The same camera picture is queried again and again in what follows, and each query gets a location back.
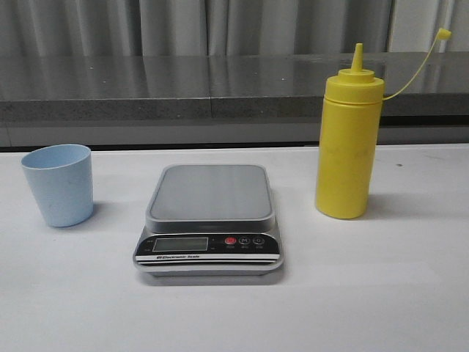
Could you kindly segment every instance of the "squeeze bottle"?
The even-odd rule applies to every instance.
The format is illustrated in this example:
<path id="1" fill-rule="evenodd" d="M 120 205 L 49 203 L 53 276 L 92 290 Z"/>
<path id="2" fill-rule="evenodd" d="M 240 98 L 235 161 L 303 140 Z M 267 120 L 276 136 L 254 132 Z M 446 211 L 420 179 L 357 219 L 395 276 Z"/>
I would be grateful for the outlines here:
<path id="1" fill-rule="evenodd" d="M 383 98 L 384 80 L 363 69 L 363 44 L 355 46 L 351 68 L 330 77 L 322 107 L 316 208 L 338 219 L 361 216 L 368 202 L 374 150 L 383 101 L 402 92 L 418 75 L 437 39 L 451 32 L 440 29 L 420 68 L 397 93 Z"/>

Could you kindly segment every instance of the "blue plastic cup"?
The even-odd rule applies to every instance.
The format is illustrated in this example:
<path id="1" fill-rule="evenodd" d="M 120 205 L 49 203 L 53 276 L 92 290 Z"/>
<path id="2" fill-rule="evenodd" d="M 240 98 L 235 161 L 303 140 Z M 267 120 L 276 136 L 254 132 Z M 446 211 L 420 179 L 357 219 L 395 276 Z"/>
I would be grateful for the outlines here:
<path id="1" fill-rule="evenodd" d="M 91 150 L 79 144 L 53 145 L 21 159 L 45 222 L 66 227 L 88 219 L 93 212 Z"/>

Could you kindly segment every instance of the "table surface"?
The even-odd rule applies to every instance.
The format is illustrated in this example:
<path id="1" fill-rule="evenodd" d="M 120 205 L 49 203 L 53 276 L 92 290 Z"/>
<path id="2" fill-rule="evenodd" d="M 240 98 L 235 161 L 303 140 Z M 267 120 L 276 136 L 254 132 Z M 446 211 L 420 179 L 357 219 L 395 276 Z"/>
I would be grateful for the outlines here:
<path id="1" fill-rule="evenodd" d="M 2 351 L 467 351 L 469 144 L 378 147 L 367 213 L 314 208 L 317 148 L 93 152 L 95 213 L 47 227 L 0 154 Z M 259 164 L 284 267 L 165 278 L 132 253 L 161 171 Z"/>

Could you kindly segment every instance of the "kitchen scale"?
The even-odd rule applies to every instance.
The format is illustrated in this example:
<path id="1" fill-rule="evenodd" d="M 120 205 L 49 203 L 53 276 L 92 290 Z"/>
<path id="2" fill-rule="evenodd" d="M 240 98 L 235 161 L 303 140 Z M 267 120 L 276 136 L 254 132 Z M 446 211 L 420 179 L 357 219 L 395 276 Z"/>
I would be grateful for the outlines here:
<path id="1" fill-rule="evenodd" d="M 133 254 L 138 269 L 155 276 L 262 275 L 283 261 L 264 168 L 163 170 Z"/>

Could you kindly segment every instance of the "curtain fold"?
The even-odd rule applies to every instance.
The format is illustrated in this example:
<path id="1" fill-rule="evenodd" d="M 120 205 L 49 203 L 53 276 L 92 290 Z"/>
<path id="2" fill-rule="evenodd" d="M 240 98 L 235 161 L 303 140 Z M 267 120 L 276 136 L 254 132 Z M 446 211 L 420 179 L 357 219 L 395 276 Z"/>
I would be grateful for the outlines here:
<path id="1" fill-rule="evenodd" d="M 0 56 L 424 51 L 441 23 L 446 49 L 469 51 L 468 13 L 463 0 L 0 0 Z"/>

